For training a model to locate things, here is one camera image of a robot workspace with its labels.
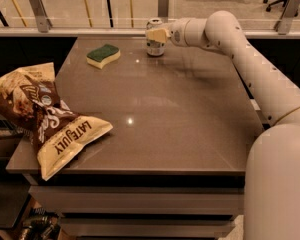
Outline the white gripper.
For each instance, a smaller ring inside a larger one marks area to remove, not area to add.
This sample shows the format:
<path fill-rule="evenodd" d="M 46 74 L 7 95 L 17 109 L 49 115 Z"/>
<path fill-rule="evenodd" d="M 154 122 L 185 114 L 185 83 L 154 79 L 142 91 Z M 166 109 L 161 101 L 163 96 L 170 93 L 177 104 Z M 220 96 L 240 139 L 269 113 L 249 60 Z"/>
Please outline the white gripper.
<path fill-rule="evenodd" d="M 151 41 L 166 43 L 168 39 L 180 47 L 205 48 L 209 44 L 204 31 L 206 19 L 182 18 L 164 24 L 164 28 L 152 28 L 145 32 Z"/>

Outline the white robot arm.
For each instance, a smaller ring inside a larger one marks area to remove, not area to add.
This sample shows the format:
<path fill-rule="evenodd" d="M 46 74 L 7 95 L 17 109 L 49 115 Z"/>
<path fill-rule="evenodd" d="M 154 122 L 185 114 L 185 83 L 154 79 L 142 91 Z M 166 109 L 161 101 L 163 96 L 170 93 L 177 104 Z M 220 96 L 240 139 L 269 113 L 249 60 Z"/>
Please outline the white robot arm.
<path fill-rule="evenodd" d="M 249 43 L 227 11 L 160 24 L 146 38 L 213 46 L 231 59 L 270 125 L 248 155 L 244 240 L 300 240 L 300 88 Z"/>

